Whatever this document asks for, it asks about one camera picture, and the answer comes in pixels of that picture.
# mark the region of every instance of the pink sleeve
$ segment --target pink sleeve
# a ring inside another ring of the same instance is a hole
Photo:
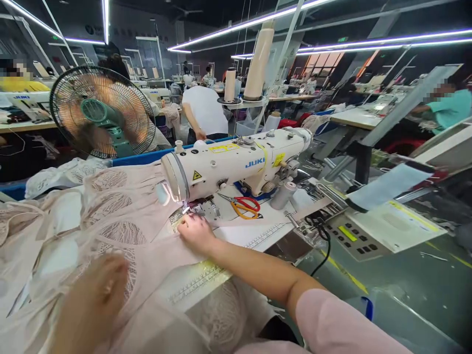
[[[411,354],[411,352],[333,294],[305,291],[295,310],[298,328],[312,353]]]

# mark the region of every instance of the yellow floor line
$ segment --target yellow floor line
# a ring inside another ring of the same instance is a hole
[[[437,249],[438,251],[440,251],[440,249],[437,248],[435,245],[433,245],[431,242],[426,241],[425,243],[426,243],[428,246],[431,246],[431,247],[433,247],[434,249]]]
[[[320,250],[321,253],[323,253],[323,255],[326,257],[326,253],[323,251],[323,250]],[[362,284],[360,281],[358,281],[352,274],[350,274],[347,270],[345,270],[344,268],[342,268],[341,266],[339,266],[333,258],[331,257],[328,257],[328,261],[337,269],[339,270],[342,274],[344,275],[347,275],[350,280],[359,288],[361,289],[363,292],[365,292],[366,294],[369,295],[369,292],[367,291],[367,288],[364,286],[364,284]]]
[[[468,266],[469,268],[472,269],[472,265],[470,263],[467,263],[466,261],[460,259],[459,257],[454,256],[452,253],[450,253],[450,255],[453,256],[455,259],[457,259],[463,265]]]

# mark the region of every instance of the electric fan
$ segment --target electric fan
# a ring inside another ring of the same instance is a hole
[[[151,106],[124,76],[98,66],[79,66],[51,89],[51,115],[71,145],[100,158],[138,155],[155,135]]]

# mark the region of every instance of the juki logo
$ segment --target juki logo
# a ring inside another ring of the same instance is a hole
[[[259,159],[259,160],[254,160],[254,161],[251,161],[249,162],[247,165],[246,165],[246,168],[249,168],[251,166],[255,166],[255,165],[259,165],[260,163],[263,163],[266,161],[266,158],[263,157],[262,159]]]

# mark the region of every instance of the hand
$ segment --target hand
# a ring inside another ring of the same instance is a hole
[[[127,279],[123,256],[107,254],[93,261],[64,299],[50,353],[92,353],[106,340],[123,307]]]
[[[184,215],[177,230],[193,251],[204,256],[210,255],[217,238],[204,217],[197,214]]]
[[[205,140],[207,138],[207,135],[201,129],[195,131],[195,136],[197,137],[197,140]]]

